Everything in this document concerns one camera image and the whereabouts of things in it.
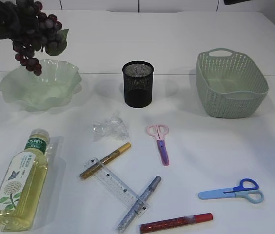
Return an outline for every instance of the bottle label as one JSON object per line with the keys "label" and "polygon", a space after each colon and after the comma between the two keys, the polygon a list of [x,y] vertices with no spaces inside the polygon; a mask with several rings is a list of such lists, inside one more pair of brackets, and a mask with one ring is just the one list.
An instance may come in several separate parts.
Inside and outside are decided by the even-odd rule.
{"label": "bottle label", "polygon": [[22,152],[12,159],[0,189],[0,211],[17,207],[35,158],[32,152]]}
{"label": "bottle label", "polygon": [[38,149],[38,150],[41,150],[43,153],[45,153],[46,142],[39,138],[30,138],[27,141],[27,144],[25,146],[25,149],[28,149],[28,148]]}

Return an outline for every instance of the basket handle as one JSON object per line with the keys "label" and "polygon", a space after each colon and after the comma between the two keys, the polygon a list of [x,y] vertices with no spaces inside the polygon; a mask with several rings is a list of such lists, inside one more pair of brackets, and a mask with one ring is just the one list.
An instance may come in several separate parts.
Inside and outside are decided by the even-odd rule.
{"label": "basket handle", "polygon": [[226,51],[226,52],[231,53],[231,55],[221,56],[221,57],[230,57],[230,56],[233,55],[233,53],[235,53],[235,51],[227,49],[227,48],[217,48],[217,49],[209,50],[209,51],[207,51],[207,53],[208,53],[209,56],[214,57],[214,56],[210,55],[210,53],[215,52],[215,51]]}
{"label": "basket handle", "polygon": [[[242,97],[240,97],[241,94],[246,94],[247,96],[250,96],[250,97],[242,98]],[[224,94],[225,98],[228,100],[246,100],[246,101],[254,100],[260,95],[261,94],[247,92],[247,91],[238,91],[238,92],[234,92],[234,93]]]}

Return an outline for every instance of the green plastic basket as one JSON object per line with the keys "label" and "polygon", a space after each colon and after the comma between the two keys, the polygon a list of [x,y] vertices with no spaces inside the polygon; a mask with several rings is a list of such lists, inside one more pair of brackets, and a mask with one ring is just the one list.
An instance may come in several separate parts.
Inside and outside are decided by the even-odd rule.
{"label": "green plastic basket", "polygon": [[[215,51],[230,55],[210,55]],[[264,75],[249,56],[225,48],[198,55],[196,84],[205,111],[218,118],[250,116],[269,90]]]}

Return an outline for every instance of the scissors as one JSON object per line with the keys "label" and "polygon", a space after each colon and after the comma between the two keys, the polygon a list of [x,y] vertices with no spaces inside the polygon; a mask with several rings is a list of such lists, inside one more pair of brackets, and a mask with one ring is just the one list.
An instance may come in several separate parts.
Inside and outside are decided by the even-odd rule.
{"label": "scissors", "polygon": [[166,125],[150,125],[146,129],[147,133],[155,138],[157,146],[159,148],[160,157],[164,166],[169,165],[168,153],[165,145],[165,135],[169,132],[169,128]]}
{"label": "scissors", "polygon": [[[243,186],[244,182],[250,182],[254,185],[251,188],[245,188]],[[259,194],[261,195],[260,199],[253,199],[249,194]],[[252,179],[242,179],[239,186],[227,189],[216,189],[210,191],[200,192],[198,197],[202,200],[207,199],[217,199],[217,198],[229,198],[229,197],[242,197],[247,199],[253,204],[261,203],[264,200],[263,192],[259,190],[259,185]]]}

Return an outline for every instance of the pen holder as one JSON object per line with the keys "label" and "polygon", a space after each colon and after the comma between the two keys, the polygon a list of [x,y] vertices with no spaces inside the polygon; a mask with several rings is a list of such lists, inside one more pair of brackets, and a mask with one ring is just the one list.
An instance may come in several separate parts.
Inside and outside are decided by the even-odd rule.
{"label": "pen holder", "polygon": [[152,102],[153,66],[144,61],[132,61],[124,65],[122,72],[127,105],[134,108],[148,106]]}

